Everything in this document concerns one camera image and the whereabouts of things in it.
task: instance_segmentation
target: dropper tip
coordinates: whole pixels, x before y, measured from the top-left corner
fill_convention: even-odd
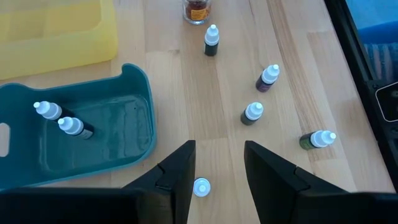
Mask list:
[[[330,133],[330,138],[331,138],[331,139],[336,139],[336,138],[337,138],[337,135],[336,135],[335,133]]]
[[[262,109],[262,104],[261,103],[256,103],[256,108],[261,110]]]
[[[61,118],[61,119],[58,120],[58,124],[63,125],[64,123],[65,123],[65,120],[64,120],[63,118]]]
[[[33,104],[33,107],[34,107],[34,108],[39,108],[39,106],[40,106],[40,103],[39,103],[39,102],[35,102],[35,103]]]

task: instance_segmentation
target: black dropper bottle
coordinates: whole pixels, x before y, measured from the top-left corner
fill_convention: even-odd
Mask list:
[[[218,29],[216,25],[211,25],[205,35],[205,55],[214,56],[217,54],[218,41],[220,40],[220,35],[218,34]]]
[[[33,107],[36,109],[38,114],[42,115],[45,119],[49,119],[54,122],[57,122],[58,119],[66,116],[75,116],[71,111],[64,107],[48,101],[35,102]]]

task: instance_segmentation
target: blue object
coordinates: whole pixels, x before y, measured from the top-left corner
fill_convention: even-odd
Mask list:
[[[211,191],[210,182],[206,178],[197,178],[193,183],[193,193],[198,197],[206,197]]]
[[[364,44],[391,44],[398,42],[398,21],[387,22],[358,30]]]
[[[48,184],[131,166],[156,143],[154,105],[145,73],[125,64],[118,77],[36,90],[0,86],[0,123],[10,127],[9,154],[0,157],[0,189]],[[94,126],[88,140],[65,134],[36,113],[36,101],[71,110]]]

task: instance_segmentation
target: wooden table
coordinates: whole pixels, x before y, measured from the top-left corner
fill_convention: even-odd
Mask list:
[[[119,75],[122,64],[135,63],[150,79],[157,147],[138,166],[55,185],[121,187],[195,139],[197,177],[212,190],[193,196],[188,222],[258,223],[243,161],[249,139],[345,190],[394,191],[323,0],[214,0],[204,26],[182,19],[181,0],[114,3],[114,60],[5,82],[47,88]],[[213,23],[220,46],[207,57],[203,38]],[[281,76],[260,93],[254,83],[272,63]],[[239,115],[253,101],[265,114],[245,126]],[[337,141],[301,149],[298,138],[318,129],[335,131]]]

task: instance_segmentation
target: white bottle cap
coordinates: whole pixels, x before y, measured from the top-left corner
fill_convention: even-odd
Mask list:
[[[83,122],[78,118],[61,118],[58,120],[58,125],[62,131],[70,135],[77,135],[83,130]]]
[[[311,143],[315,147],[327,147],[333,144],[337,135],[331,131],[317,131],[311,135]]]
[[[218,29],[216,25],[211,25],[207,28],[206,35],[205,35],[205,42],[207,45],[214,46],[218,44],[220,40],[220,35],[218,33]]]
[[[270,65],[261,75],[261,80],[266,84],[273,84],[279,76],[279,65]]]
[[[45,119],[55,120],[62,114],[60,106],[48,101],[35,102],[33,107],[36,108],[36,112],[41,114]]]
[[[252,121],[255,121],[259,119],[262,115],[262,112],[264,111],[264,107],[262,106],[261,103],[254,102],[249,104],[249,106],[246,108],[244,114],[246,117]]]
[[[193,183],[193,193],[198,197],[205,197],[210,193],[210,182],[205,178],[197,178]]]

